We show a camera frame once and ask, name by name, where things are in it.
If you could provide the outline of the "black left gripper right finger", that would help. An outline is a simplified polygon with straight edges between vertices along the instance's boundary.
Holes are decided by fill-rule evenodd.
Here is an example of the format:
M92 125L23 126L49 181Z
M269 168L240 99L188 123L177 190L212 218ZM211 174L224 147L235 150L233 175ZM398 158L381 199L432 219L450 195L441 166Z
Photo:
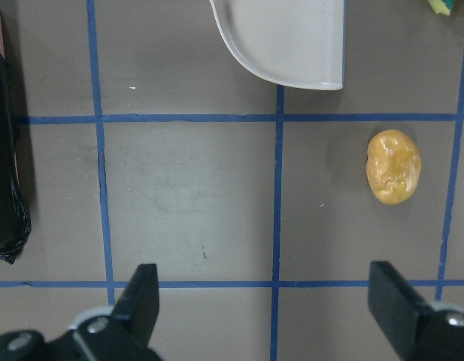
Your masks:
M390 262L370 262L368 309L400 360L464 360L464 308L425 300Z

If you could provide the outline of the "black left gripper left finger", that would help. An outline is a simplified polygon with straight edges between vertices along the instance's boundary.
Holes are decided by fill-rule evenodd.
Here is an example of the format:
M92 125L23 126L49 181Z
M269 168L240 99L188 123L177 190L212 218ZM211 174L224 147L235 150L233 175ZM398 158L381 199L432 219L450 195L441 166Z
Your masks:
M158 360L149 341L159 314L154 264L139 265L112 308L81 314L58 338L35 330L0 335L0 360Z

